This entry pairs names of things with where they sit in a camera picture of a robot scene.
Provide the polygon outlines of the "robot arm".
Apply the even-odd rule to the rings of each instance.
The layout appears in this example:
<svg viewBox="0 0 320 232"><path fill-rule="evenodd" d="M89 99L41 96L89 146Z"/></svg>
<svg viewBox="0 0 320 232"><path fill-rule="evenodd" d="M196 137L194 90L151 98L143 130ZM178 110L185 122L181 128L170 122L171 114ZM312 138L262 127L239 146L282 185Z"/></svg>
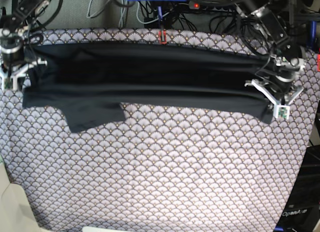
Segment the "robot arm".
<svg viewBox="0 0 320 232"><path fill-rule="evenodd" d="M270 89L282 95L293 90L293 82L305 65L304 48L294 44L285 24L270 9L273 0L229 0L243 18L254 17L260 33L272 45L268 56L273 60L274 72L264 77Z"/></svg>
<svg viewBox="0 0 320 232"><path fill-rule="evenodd" d="M33 60L25 59L25 46L33 51L30 33L40 31L50 24L58 15L63 0L59 0L57 10L39 28L33 29L42 13L52 0L17 0L17 6L10 15L0 17L0 55L2 57L0 71L6 76L26 65L28 68L46 65L47 62L35 57Z"/></svg>

